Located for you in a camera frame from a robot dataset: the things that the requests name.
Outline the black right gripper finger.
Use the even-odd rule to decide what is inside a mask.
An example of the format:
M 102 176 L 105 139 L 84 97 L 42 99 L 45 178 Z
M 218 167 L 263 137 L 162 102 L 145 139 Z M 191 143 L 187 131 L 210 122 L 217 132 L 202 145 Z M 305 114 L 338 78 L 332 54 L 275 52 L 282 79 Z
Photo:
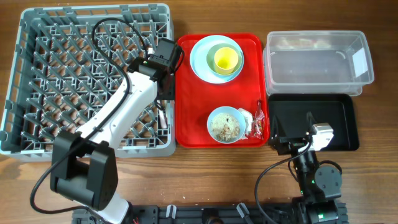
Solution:
M 286 133 L 279 118 L 274 115 L 271 119 L 271 138 L 285 138 Z
M 313 117 L 312 113 L 309 111 L 306 114 L 306 119 L 307 119 L 307 123 L 308 123 L 308 132 L 309 134 L 315 134 L 315 125 L 316 125 L 316 120 Z

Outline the red snack wrapper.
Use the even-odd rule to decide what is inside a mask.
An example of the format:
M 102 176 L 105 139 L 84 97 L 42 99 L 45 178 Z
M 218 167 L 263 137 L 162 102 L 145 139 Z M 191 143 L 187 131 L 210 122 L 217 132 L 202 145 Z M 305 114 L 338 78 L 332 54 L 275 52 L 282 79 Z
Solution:
M 265 122 L 265 115 L 262 110 L 262 101 L 257 101 L 257 110 L 254 114 L 253 121 L 251 122 L 251 130 L 247 133 L 247 137 L 249 139 L 256 138 L 256 139 L 264 139 L 264 122 Z

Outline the white napkin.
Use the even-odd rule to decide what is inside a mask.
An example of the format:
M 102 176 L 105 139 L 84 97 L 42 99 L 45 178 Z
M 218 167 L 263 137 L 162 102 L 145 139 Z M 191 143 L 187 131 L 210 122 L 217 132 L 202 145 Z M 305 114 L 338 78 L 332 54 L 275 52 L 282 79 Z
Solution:
M 246 123 L 245 132 L 241 137 L 241 139 L 247 139 L 252 131 L 253 115 L 247 110 L 244 110 L 242 108 L 239 108 L 238 111 L 243 115 Z

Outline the light blue bowl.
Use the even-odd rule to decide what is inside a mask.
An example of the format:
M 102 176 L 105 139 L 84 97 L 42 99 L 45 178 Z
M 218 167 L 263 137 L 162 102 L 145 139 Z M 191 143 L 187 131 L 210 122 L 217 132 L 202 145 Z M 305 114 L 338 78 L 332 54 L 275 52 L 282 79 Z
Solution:
M 232 144 L 240 140 L 246 132 L 244 116 L 230 106 L 214 109 L 208 117 L 206 126 L 209 135 L 222 144 Z

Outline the rice and food scraps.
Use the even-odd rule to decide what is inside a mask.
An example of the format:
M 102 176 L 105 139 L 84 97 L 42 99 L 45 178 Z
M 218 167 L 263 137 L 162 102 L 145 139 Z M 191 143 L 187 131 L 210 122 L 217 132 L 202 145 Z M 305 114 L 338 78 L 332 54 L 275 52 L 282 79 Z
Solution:
M 210 131 L 217 141 L 231 142 L 239 136 L 240 126 L 234 116 L 220 113 L 211 120 Z

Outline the white plastic fork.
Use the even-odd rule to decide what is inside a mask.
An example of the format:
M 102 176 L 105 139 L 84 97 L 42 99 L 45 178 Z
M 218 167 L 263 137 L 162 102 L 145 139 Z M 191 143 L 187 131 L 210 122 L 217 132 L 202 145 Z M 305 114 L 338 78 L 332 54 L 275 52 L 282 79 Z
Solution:
M 160 110 L 159 111 L 159 120 L 160 120 L 161 128 L 162 129 L 167 129 L 168 128 L 168 118 L 167 118 L 166 110 Z

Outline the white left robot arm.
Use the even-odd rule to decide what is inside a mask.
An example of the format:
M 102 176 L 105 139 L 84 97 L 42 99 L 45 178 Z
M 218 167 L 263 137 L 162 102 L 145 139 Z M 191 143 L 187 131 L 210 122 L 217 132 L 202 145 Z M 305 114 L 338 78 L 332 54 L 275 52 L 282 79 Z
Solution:
M 116 193 L 115 150 L 141 112 L 167 96 L 184 52 L 160 39 L 149 58 L 135 58 L 110 100 L 74 133 L 60 131 L 53 142 L 50 189 L 79 203 L 99 221 L 136 223 L 132 205 Z

